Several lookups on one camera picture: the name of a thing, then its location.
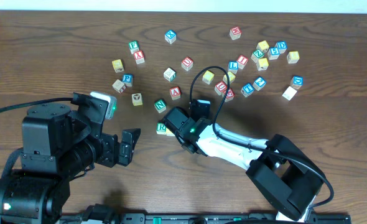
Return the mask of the green R block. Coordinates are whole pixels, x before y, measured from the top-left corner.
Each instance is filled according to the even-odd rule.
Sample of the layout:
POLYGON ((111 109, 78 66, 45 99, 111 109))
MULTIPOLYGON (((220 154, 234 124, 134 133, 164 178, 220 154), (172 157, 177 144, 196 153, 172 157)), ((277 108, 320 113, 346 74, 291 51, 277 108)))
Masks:
POLYGON ((167 128, 163 123, 157 123, 156 133, 160 135, 166 135, 167 128))

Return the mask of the yellow block O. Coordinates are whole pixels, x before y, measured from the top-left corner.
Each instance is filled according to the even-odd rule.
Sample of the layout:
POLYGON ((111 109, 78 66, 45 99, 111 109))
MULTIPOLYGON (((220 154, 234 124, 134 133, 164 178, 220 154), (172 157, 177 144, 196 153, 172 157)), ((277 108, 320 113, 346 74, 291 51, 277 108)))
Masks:
POLYGON ((169 130, 168 128, 166 129, 166 135, 167 136, 175 136, 175 134, 171 130, 169 130))

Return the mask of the blue T block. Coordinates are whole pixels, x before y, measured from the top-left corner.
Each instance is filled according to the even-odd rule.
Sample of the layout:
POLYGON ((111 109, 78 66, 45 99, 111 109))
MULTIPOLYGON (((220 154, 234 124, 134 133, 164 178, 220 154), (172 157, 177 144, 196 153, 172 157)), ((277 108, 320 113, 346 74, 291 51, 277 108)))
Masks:
POLYGON ((252 84, 247 83, 245 84, 242 89, 241 89, 241 93, 244 97, 249 97, 250 95, 252 95, 254 92, 254 87, 252 86, 252 84))

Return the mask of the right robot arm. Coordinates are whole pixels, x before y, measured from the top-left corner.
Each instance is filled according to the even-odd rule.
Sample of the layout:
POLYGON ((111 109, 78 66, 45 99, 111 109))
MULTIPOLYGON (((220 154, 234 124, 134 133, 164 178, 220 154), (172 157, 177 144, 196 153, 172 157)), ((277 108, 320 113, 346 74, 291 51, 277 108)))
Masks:
POLYGON ((306 221, 325 176, 288 138, 280 134, 270 140, 249 138, 206 118, 194 120, 178 107, 161 121, 189 153, 217 157, 244 169, 280 217, 306 221))

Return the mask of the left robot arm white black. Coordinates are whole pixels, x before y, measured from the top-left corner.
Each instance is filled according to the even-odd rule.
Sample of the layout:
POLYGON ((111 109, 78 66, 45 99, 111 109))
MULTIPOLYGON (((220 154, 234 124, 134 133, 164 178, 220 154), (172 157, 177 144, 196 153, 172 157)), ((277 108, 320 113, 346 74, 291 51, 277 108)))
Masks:
POLYGON ((127 166, 139 128, 120 137, 102 132, 107 103, 60 103, 28 109, 22 121, 23 147, 15 151, 21 169, 10 165, 0 178, 0 223, 57 223, 70 196, 70 182, 95 164, 127 166))

